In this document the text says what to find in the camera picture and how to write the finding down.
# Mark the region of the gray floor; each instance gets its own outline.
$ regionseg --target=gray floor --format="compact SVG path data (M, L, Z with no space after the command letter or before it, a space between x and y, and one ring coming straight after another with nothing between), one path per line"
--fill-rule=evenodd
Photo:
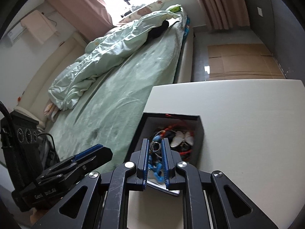
M192 82L205 81L209 66L208 46L222 44L262 44L252 30L228 30L216 33L197 32L194 37Z

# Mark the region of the beige headboard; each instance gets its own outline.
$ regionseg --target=beige headboard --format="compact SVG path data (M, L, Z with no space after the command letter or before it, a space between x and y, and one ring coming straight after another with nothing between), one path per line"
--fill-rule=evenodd
M44 128L47 120L44 108L49 100L49 87L67 66L84 54L86 46L82 37L74 32L39 68L14 110L38 120L39 125Z

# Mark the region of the light switch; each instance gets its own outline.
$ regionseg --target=light switch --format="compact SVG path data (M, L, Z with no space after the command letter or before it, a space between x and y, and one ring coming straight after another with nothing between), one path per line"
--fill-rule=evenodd
M258 14L263 17L263 11L260 7L257 7Z

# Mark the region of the black box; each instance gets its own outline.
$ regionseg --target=black box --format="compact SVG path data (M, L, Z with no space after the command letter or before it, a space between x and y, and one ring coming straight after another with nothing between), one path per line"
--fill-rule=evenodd
M133 152L139 151L142 146L143 139L149 139L158 127L167 127L169 125L181 122L183 120L190 129L194 132L194 144L192 146L192 153L190 155L189 163L196 166L198 157L203 143L204 130L200 116L198 115L181 115L181 114L156 114L143 113L137 130L133 136L129 150L127 152L125 162L129 161ZM159 189L163 192L178 196L180 190L169 191L165 188L165 184L160 185L154 179L148 179L147 185Z

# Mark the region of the green blanket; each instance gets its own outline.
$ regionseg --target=green blanket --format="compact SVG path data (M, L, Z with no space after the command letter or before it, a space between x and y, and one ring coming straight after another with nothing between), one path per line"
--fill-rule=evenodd
M74 108L97 77L120 65L145 43L152 28L171 18L176 19L178 15L155 11L90 42L85 54L53 81L48 90L51 101L62 110Z
M177 14L164 34L102 74L74 109L60 112L47 131L61 160L102 144L113 158L98 171L112 171L124 161L152 87L173 83L186 23L185 13Z

